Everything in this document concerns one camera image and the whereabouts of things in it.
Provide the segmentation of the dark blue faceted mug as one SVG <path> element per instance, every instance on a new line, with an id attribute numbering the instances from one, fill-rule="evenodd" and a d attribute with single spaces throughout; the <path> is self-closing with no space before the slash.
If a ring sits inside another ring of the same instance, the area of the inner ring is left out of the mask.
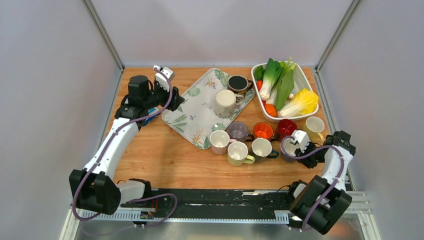
<path id="1" fill-rule="evenodd" d="M 294 158 L 296 156 L 295 151 L 299 148 L 299 144 L 293 144 L 291 139 L 287 138 L 281 142 L 280 152 L 284 161 L 288 163 L 294 163 L 297 160 Z"/>

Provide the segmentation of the pale yellow mug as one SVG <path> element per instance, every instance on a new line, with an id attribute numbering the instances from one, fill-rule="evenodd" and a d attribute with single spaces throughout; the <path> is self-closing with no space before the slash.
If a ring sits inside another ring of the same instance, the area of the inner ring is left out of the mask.
<path id="1" fill-rule="evenodd" d="M 318 143 L 323 143 L 325 141 L 325 137 L 323 136 L 324 129 L 324 121 L 316 116 L 308 117 L 302 127 L 302 130 L 307 133 L 309 139 L 311 141 L 317 141 Z"/>

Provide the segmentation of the red mug black handle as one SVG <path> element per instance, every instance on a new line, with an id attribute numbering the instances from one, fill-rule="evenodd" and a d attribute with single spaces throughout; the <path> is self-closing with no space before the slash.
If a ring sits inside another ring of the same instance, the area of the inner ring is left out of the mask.
<path id="1" fill-rule="evenodd" d="M 278 122 L 275 133 L 279 136 L 279 140 L 282 140 L 286 136 L 291 136 L 297 129 L 298 126 L 294 121 L 284 118 Z"/>

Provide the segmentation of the dark green faceted mug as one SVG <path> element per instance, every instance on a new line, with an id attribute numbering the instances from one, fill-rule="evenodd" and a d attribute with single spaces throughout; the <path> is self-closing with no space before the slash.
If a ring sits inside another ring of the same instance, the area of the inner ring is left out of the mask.
<path id="1" fill-rule="evenodd" d="M 265 138 L 257 138 L 251 143 L 251 155 L 255 159 L 255 163 L 263 162 L 266 159 L 276 159 L 279 152 L 273 150 L 271 142 Z"/>

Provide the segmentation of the orange mug black handle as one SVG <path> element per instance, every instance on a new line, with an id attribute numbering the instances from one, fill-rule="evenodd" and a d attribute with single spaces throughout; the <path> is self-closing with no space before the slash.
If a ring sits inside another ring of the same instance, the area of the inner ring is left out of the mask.
<path id="1" fill-rule="evenodd" d="M 280 139 L 280 135 L 274 131 L 270 124 L 266 122 L 259 122 L 255 124 L 252 132 L 255 138 L 267 139 L 270 142 Z"/>

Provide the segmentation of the lime green faceted mug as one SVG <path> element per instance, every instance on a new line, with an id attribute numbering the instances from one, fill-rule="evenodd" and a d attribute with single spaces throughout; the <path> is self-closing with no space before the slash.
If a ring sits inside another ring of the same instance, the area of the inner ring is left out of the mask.
<path id="1" fill-rule="evenodd" d="M 243 164 L 253 164 L 256 159 L 249 155 L 249 149 L 245 143 L 235 141 L 227 148 L 227 160 L 232 166 L 239 167 Z"/>

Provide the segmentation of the large floral cream mug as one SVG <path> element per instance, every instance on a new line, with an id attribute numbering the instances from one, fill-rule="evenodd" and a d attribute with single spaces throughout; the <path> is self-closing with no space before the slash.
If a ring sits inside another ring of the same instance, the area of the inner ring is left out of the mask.
<path id="1" fill-rule="evenodd" d="M 235 113 L 236 106 L 240 105 L 244 98 L 244 95 L 236 94 L 232 90 L 218 91 L 214 97 L 215 115 L 222 119 L 229 119 Z"/>

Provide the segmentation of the purple mug black handle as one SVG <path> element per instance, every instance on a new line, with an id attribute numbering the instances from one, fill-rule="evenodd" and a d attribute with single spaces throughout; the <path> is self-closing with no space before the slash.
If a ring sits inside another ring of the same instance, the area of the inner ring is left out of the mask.
<path id="1" fill-rule="evenodd" d="M 228 128 L 227 133 L 231 139 L 239 142 L 253 142 L 255 137 L 249 133 L 248 126 L 241 121 L 232 122 Z"/>

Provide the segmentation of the pink faceted mug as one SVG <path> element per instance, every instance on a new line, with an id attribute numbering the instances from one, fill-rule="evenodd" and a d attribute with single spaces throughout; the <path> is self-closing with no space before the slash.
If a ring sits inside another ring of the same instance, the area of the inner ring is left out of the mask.
<path id="1" fill-rule="evenodd" d="M 224 130 L 215 130 L 211 133 L 210 137 L 211 150 L 217 155 L 223 155 L 227 152 L 228 146 L 231 143 L 236 142 L 236 139 L 230 137 L 230 135 Z"/>

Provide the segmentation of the black floral mug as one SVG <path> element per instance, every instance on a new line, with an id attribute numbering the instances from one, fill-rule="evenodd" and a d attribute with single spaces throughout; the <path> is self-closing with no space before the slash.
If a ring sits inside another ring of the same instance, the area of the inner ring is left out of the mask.
<path id="1" fill-rule="evenodd" d="M 254 82 L 241 75 L 233 75 L 228 79 L 227 89 L 237 95 L 245 95 L 252 89 Z"/>

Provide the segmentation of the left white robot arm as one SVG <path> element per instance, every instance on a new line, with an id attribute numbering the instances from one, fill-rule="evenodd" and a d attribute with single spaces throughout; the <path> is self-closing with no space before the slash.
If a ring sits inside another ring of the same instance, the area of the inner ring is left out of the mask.
<path id="1" fill-rule="evenodd" d="M 184 98 L 177 87 L 171 85 L 171 73 L 159 71 L 154 82 L 144 75 L 130 78 L 128 94 L 117 109 L 110 132 L 92 159 L 82 170 L 74 169 L 69 175 L 73 196 L 72 212 L 81 221 L 78 209 L 112 215 L 118 207 L 135 201 L 147 207 L 153 201 L 149 182 L 132 178 L 124 183 L 114 183 L 113 177 L 129 143 L 141 130 L 145 120 L 164 110 L 175 111 Z"/>

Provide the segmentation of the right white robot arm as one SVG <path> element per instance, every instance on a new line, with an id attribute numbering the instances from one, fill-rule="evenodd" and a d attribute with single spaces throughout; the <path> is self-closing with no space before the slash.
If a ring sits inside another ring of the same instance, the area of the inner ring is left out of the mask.
<path id="1" fill-rule="evenodd" d="M 297 162 L 308 168 L 324 163 L 321 175 L 315 175 L 310 182 L 293 182 L 285 195 L 289 211 L 301 220 L 300 231 L 315 229 L 325 235 L 350 206 L 352 197 L 346 192 L 345 178 L 356 153 L 350 139 L 349 133 L 335 131 L 317 147 L 303 130 L 285 137 L 296 146 L 292 158 Z"/>

